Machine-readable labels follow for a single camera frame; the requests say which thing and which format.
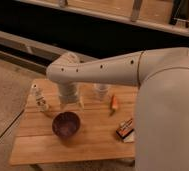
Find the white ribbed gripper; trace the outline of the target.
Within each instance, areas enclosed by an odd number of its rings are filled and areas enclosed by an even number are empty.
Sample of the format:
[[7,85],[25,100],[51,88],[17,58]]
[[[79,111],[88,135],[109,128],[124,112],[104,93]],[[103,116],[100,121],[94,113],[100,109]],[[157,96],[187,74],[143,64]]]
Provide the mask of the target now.
[[59,84],[58,90],[59,99],[62,102],[60,103],[60,109],[64,109],[64,104],[75,103],[78,100],[80,108],[84,109],[84,102],[79,99],[78,85],[76,83]]

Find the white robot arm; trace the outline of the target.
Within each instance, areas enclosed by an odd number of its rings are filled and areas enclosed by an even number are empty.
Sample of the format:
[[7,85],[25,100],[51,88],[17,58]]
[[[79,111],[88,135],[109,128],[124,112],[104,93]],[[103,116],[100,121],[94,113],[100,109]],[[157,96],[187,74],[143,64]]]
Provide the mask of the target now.
[[143,50],[78,63],[65,53],[46,70],[68,90],[70,83],[137,86],[135,170],[189,171],[189,48]]

